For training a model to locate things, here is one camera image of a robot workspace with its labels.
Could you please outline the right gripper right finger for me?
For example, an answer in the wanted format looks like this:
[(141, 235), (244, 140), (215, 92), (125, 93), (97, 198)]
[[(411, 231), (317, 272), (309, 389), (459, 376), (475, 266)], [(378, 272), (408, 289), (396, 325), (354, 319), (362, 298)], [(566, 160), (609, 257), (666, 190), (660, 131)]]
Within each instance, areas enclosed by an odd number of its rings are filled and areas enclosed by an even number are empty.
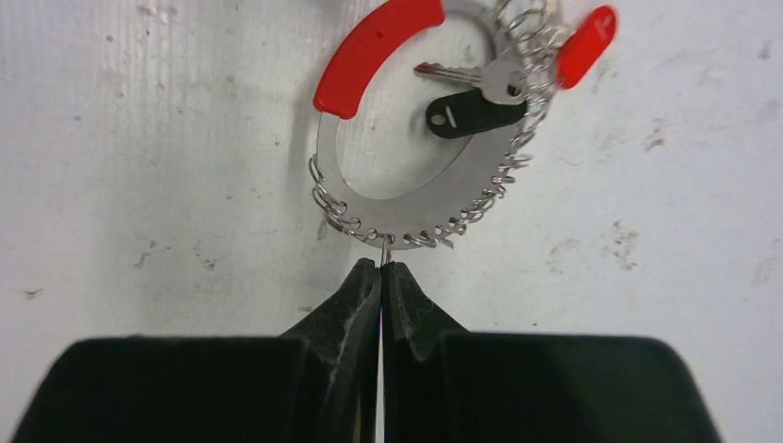
[(645, 337), (472, 332), (381, 270), (388, 442), (717, 442), (693, 377)]

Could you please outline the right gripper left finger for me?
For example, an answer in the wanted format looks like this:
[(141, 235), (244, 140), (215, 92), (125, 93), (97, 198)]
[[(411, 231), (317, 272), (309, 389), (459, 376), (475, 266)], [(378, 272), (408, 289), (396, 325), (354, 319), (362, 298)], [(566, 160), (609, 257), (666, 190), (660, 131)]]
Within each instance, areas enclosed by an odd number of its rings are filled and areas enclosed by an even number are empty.
[(339, 289), (276, 337), (77, 341), (54, 362), (16, 442), (371, 442), (381, 273)]

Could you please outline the metal keyring with red handle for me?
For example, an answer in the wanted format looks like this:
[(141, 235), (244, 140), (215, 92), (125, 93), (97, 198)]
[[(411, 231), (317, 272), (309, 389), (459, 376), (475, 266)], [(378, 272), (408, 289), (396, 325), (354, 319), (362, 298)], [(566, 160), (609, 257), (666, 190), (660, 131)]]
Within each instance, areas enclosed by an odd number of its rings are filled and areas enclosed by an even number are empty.
[[(307, 168), (322, 229), (377, 249), (448, 248), (506, 198), (561, 89), (515, 56), (497, 2), (385, 1), (338, 43), (312, 96)], [(523, 121), (463, 138), (432, 134), (428, 105), (467, 87), (414, 68), (498, 58), (524, 68)]]

